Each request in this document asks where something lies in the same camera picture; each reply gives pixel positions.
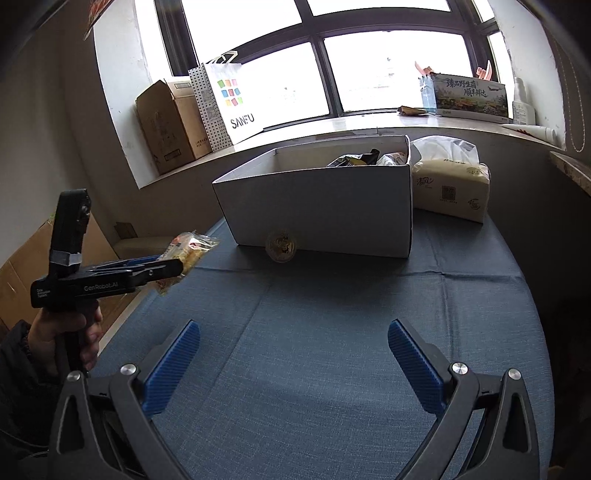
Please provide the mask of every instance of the window frame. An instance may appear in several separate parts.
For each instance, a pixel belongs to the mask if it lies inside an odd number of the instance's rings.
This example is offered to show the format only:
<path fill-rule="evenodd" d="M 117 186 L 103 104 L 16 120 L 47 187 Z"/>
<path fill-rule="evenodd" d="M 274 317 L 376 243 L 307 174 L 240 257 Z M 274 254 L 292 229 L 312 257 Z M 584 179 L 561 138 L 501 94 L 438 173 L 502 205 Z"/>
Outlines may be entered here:
<path fill-rule="evenodd" d="M 379 7 L 332 12 L 316 17 L 312 14 L 307 0 L 293 1 L 300 14 L 301 23 L 236 46 L 234 50 L 238 51 L 238 57 L 233 62 L 247 63 L 285 48 L 310 43 L 320 72 L 329 113 L 273 125 L 266 127 L 264 131 L 319 119 L 395 111 L 392 108 L 352 112 L 343 110 L 335 75 L 324 45 L 325 38 L 371 31 L 437 31 L 461 35 L 464 38 L 473 72 L 479 66 L 485 67 L 489 59 L 494 62 L 488 36 L 498 32 L 499 27 L 494 18 L 481 22 L 472 0 L 447 0 L 449 12 L 413 7 Z M 181 0 L 154 0 L 154 3 L 171 72 L 174 76 L 187 76 L 190 69 L 197 67 L 198 61 L 183 3 Z M 492 80 L 498 81 L 496 65 Z"/>

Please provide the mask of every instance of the table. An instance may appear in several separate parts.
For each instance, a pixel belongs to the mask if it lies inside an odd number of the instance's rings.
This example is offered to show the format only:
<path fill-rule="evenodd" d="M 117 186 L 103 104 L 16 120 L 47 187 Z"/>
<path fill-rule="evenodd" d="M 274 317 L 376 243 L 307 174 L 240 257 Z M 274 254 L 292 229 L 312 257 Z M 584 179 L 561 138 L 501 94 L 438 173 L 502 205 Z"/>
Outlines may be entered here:
<path fill-rule="evenodd" d="M 224 221 L 211 234 L 219 247 L 166 296 L 146 296 L 94 373 L 139 362 L 175 325 L 199 322 L 201 347 L 154 418 L 193 478 L 395 478 L 434 421 L 388 348 L 399 317 L 476 372 L 522 372 L 545 476 L 550 361 L 530 291 L 489 218 L 415 210 L 407 260 L 299 251 L 276 264 L 261 248 L 237 246 Z M 445 478 L 461 467 L 479 420 Z"/>

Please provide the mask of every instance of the white bottle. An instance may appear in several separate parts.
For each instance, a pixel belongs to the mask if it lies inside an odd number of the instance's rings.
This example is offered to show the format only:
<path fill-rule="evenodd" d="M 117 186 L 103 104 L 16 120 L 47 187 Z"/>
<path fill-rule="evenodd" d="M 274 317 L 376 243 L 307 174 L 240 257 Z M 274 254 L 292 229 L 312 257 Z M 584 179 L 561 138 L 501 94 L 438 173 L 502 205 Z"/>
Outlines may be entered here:
<path fill-rule="evenodd" d="M 513 100 L 513 123 L 535 125 L 535 109 L 527 103 L 523 80 L 515 77 L 515 99 Z"/>

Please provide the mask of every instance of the shopping bag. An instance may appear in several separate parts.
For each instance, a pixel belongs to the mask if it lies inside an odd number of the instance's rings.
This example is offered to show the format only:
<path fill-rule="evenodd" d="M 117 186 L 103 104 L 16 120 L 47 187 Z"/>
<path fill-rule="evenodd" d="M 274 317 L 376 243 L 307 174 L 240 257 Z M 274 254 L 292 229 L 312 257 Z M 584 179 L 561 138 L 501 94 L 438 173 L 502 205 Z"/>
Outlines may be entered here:
<path fill-rule="evenodd" d="M 245 88 L 237 52 L 189 70 L 191 85 L 212 150 L 231 147 L 263 129 L 254 96 Z"/>

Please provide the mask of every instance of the product box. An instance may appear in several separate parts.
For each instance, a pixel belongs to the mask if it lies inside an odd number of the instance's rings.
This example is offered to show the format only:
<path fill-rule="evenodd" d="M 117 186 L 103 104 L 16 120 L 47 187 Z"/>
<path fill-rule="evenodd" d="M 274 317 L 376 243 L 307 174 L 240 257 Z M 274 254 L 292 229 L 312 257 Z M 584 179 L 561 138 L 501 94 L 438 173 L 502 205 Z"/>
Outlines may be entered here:
<path fill-rule="evenodd" d="M 8 329 L 19 320 L 31 323 L 37 315 L 31 307 L 30 288 L 33 281 L 47 275 L 52 231 L 49 220 L 0 268 L 0 319 Z M 82 245 L 83 265 L 118 260 L 92 214 Z M 134 297 L 135 293 L 99 299 L 104 332 Z"/>
<path fill-rule="evenodd" d="M 472 77 L 430 73 L 419 79 L 423 108 L 441 116 L 510 124 L 507 92 L 502 83 Z"/>
<path fill-rule="evenodd" d="M 401 166 L 326 167 L 345 154 L 403 152 Z M 406 258 L 413 204 L 406 136 L 338 138 L 271 150 L 213 182 L 236 243 L 287 232 L 297 249 Z"/>
<path fill-rule="evenodd" d="M 158 172 L 164 174 L 212 149 L 190 82 L 154 83 L 135 101 Z"/>
<path fill-rule="evenodd" d="M 419 161 L 413 166 L 415 208 L 482 223 L 490 191 L 488 167 L 449 159 Z"/>

